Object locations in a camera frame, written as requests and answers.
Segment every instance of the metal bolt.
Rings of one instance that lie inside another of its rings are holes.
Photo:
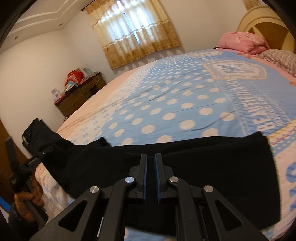
[[[100,190],[100,188],[97,187],[97,186],[92,186],[89,190],[90,190],[91,193],[96,193],[96,192],[98,192]]]
[[[124,180],[126,183],[132,183],[135,179],[133,177],[126,177]]]
[[[204,189],[206,192],[212,192],[214,190],[214,188],[210,185],[205,186]]]
[[[176,182],[179,181],[179,178],[177,178],[177,177],[170,177],[169,180],[170,180],[171,183],[176,183]]]

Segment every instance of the wooden cabinet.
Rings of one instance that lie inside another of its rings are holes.
[[[57,101],[55,105],[65,117],[69,117],[77,111],[89,97],[97,93],[106,85],[101,73],[90,77],[80,84],[72,93],[67,94],[62,100]]]

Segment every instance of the black metal bracket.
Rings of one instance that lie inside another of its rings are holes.
[[[147,155],[131,168],[130,176],[113,186],[93,186],[30,241],[119,241],[124,239],[129,204],[142,204],[146,191]]]
[[[43,158],[45,158],[47,154],[52,152],[52,147],[46,147],[42,152],[37,153],[26,163],[20,165],[17,159],[14,143],[11,137],[8,137],[5,140],[5,146],[9,160],[9,165],[12,171],[12,176],[9,179],[11,188],[16,193],[20,191],[32,192],[33,187],[31,186],[32,181],[30,179],[30,176],[32,175],[32,172],[35,170],[35,168],[42,162]],[[37,206],[29,200],[26,200],[25,204],[35,217],[39,229],[43,228],[48,220],[48,216],[45,213],[44,208]]]
[[[173,170],[163,165],[160,154],[155,155],[155,172],[159,202],[176,204],[178,241],[267,241],[267,238],[212,186],[195,187],[175,177]]]

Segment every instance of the blue polka dot bedsheet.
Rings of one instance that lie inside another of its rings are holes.
[[[281,194],[281,220],[262,232],[275,240],[289,228],[296,216],[294,77],[254,56],[203,50],[144,65],[99,102],[102,93],[63,124],[61,136],[83,145],[104,136],[117,146],[262,131],[274,155]],[[73,201],[44,166],[36,178],[55,207],[54,214],[48,210],[52,218]],[[130,228],[125,236],[127,241],[173,239]]]

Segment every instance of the finger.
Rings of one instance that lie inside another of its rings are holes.
[[[23,202],[25,200],[31,200],[31,199],[33,199],[33,194],[29,192],[21,191],[15,194],[16,202]]]
[[[44,201],[42,199],[40,199],[39,202],[37,202],[37,206],[43,206],[44,205]]]
[[[37,187],[37,186],[38,186],[37,182],[35,180],[32,180],[32,187],[34,188],[34,187]]]
[[[36,197],[32,199],[32,203],[37,204],[41,200],[41,198],[42,198],[42,195],[41,193],[39,193]]]
[[[40,193],[39,187],[38,186],[34,187],[34,189],[32,190],[33,196],[36,197],[39,193]]]

